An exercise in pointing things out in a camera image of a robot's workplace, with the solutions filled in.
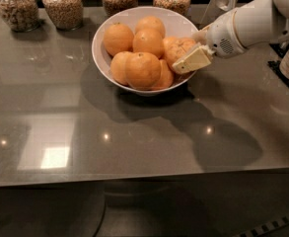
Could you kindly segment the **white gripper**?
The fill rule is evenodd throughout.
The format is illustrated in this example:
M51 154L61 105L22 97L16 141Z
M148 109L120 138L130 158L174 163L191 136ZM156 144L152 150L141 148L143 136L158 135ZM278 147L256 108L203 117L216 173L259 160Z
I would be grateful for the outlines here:
M207 32L201 30L193 33L191 37L197 44L172 65L173 70L177 74L185 74L204 68L211 64L214 52L221 58L243 54L247 49L237 35L236 12L233 9L218 17L209 25Z

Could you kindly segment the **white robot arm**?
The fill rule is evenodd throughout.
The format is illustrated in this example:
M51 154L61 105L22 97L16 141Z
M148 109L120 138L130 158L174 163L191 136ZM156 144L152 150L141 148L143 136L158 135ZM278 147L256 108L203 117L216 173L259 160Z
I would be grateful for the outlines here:
M230 58L258 43L289 41L289 0L253 0L221 15L193 38L205 45L196 44L172 65L178 74L208 66L214 55Z

